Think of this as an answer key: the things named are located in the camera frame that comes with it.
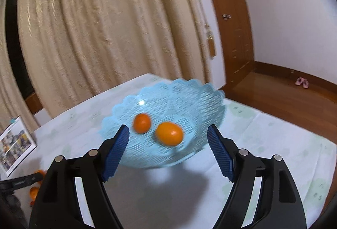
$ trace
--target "table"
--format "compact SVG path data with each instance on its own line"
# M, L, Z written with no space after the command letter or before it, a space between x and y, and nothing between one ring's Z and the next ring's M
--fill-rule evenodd
M170 83L152 74L97 95L64 112L34 132L37 148L11 175L19 177L38 169L47 170L57 155L83 156L102 143L98 131L114 105L143 87ZM307 226L319 216L336 166L336 145L296 125L259 110L224 99L227 113L219 127L224 137L255 156L283 156L304 205ZM85 223L92 225L81 180L76 179L80 208ZM255 181L243 225L251 223L261 179ZM213 228L228 198L232 184L224 178L207 146L185 162L170 168L132 169L120 166L104 184L112 206L125 229ZM29 188L16 191L29 220Z

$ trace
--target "fruit basket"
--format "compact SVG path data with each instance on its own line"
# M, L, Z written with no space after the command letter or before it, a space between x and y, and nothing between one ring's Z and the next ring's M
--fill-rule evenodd
M225 117L224 96L211 84L201 85L195 79L157 83L115 105L112 116L103 119L100 135L104 140L110 139L125 124L130 129L130 140L121 165L134 168L172 166L190 158L207 144L207 128L211 124L219 127ZM145 134L138 134L132 128L139 113L146 113L151 118L151 128ZM184 139L179 145L170 147L158 142L155 131L164 121L182 128Z

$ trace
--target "wooden floor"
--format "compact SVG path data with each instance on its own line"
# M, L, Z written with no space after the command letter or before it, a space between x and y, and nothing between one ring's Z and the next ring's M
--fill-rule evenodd
M257 108L337 143L337 96L314 85L309 89L289 79L249 73L226 97ZM337 191L337 173L326 205Z

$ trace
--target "curtain fold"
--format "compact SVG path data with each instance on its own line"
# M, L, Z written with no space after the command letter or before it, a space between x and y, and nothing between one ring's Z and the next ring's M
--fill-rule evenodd
M145 73L209 82L195 0L18 0L32 84L51 117Z
M6 0L0 0L0 133L11 119L21 116L29 132L39 125L29 111L17 86L8 56L5 33Z

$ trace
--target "textured blue pad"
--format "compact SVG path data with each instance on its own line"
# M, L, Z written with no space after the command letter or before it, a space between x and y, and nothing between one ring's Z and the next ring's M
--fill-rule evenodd
M211 150L218 162L220 170L223 176L227 177L230 181L234 180L234 167L233 167L233 160L231 156L228 154L224 144L218 137L215 130L212 126L208 127L207 130L207 140L208 144L210 145Z
M107 158L105 160L105 168L102 173L103 181L107 181L110 177L113 177L117 166L123 156L126 146L129 142L130 132L129 128L125 126L119 135L114 137L115 143L110 149Z

